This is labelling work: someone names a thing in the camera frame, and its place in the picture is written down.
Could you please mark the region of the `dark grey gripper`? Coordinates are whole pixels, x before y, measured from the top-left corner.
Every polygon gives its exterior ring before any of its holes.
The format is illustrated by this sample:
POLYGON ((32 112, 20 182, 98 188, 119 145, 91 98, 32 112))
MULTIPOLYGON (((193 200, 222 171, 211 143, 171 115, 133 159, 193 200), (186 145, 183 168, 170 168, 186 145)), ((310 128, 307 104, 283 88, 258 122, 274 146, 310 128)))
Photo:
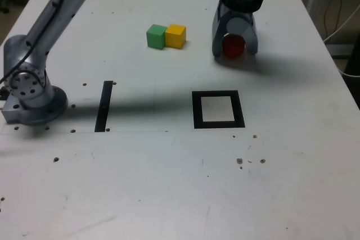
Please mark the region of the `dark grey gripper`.
POLYGON ((222 54, 222 40, 225 34, 240 36, 245 41, 245 48, 250 55, 258 53, 258 37, 252 13, 230 13, 223 3, 219 3, 212 24, 212 53, 214 57, 222 54))

